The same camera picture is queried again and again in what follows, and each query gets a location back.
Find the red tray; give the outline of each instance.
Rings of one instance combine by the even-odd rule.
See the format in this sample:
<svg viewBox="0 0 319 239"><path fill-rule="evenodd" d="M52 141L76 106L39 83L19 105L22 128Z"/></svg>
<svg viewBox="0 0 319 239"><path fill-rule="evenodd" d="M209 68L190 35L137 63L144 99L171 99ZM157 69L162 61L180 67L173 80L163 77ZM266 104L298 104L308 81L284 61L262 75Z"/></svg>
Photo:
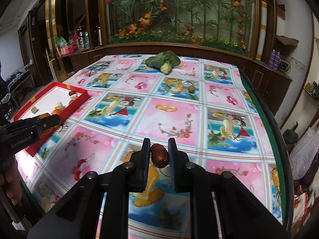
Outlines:
<svg viewBox="0 0 319 239"><path fill-rule="evenodd" d="M19 120L21 116L32 107L33 104L35 104L38 100L40 100L43 96L45 96L54 87L61 87L70 91L75 91L76 93L81 93L81 95L77 99L75 99L69 106L67 106L59 114L61 123L63 123L73 112L75 112L89 98L87 90L83 88L75 87L65 83L53 82L52 84L45 87L42 91L40 91L26 105L24 105L22 109L20 109L17 112L17 114L15 114L15 116L13 117L13 120L14 121ZM50 138L50 136L55 130L56 128L54 127L49 134L46 134L46 135L42 134L38 142L35 142L34 144L27 147L25 150L28 152L28 154L33 157L37 153L39 148Z"/></svg>

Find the wooden door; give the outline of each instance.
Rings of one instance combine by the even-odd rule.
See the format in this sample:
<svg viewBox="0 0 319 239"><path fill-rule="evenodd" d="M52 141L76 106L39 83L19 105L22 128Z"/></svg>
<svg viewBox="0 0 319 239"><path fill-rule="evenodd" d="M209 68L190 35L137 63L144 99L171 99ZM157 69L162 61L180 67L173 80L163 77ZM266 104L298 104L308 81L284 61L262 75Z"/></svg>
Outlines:
<svg viewBox="0 0 319 239"><path fill-rule="evenodd" d="M31 51L33 56L33 63L42 85L47 85L51 81L51 76L48 72L48 66L43 57L41 49L37 10L31 10L28 14L28 30L31 43Z"/></svg>

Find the table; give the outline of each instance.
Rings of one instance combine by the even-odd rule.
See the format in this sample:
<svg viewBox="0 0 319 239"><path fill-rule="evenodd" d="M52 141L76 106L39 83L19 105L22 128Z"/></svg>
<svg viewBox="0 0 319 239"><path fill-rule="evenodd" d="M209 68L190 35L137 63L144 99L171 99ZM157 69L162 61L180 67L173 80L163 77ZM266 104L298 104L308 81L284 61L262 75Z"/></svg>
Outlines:
<svg viewBox="0 0 319 239"><path fill-rule="evenodd" d="M128 161L144 137L165 147L174 137L192 162L232 172L289 230L291 181L282 138L247 79L234 65L189 57L163 75L145 65L150 56L105 56L65 81L87 89L90 99L34 158L17 154L43 210L88 171L104 173ZM169 167L150 163L147 188L130 195L129 238L188 237L188 194L173 192Z"/></svg>

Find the plastic bag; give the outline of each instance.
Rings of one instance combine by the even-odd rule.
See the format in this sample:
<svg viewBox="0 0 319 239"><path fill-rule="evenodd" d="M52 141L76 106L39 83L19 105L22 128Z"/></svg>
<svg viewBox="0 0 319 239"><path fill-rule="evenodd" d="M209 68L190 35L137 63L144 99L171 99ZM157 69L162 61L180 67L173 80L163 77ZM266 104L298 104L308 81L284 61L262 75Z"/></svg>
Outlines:
<svg viewBox="0 0 319 239"><path fill-rule="evenodd" d="M291 151L289 162L294 180L305 176L319 149L319 131L315 131L316 123L310 127Z"/></svg>

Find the printed flower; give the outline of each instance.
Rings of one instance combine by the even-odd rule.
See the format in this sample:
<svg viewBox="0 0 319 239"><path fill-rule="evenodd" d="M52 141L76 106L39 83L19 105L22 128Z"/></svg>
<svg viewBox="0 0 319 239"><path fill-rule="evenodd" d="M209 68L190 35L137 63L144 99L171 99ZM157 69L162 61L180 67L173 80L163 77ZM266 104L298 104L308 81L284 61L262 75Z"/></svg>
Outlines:
<svg viewBox="0 0 319 239"><path fill-rule="evenodd" d="M131 24L128 29L130 30L130 34L135 34L135 30L137 29L137 25L135 24Z"/></svg>
<svg viewBox="0 0 319 239"><path fill-rule="evenodd" d="M216 174L221 174L221 168L216 168L216 169L215 169L215 173L216 173Z"/></svg>
<svg viewBox="0 0 319 239"><path fill-rule="evenodd" d="M146 20L144 18L140 18L139 21L141 22L144 28L151 24L150 20Z"/></svg>
<svg viewBox="0 0 319 239"><path fill-rule="evenodd" d="M120 30L119 30L119 36L120 36L120 37L124 37L125 34L126 34L125 29L120 29Z"/></svg>
<svg viewBox="0 0 319 239"><path fill-rule="evenodd" d="M163 4L160 4L159 9L160 9L161 11L165 11L167 8L166 8Z"/></svg>

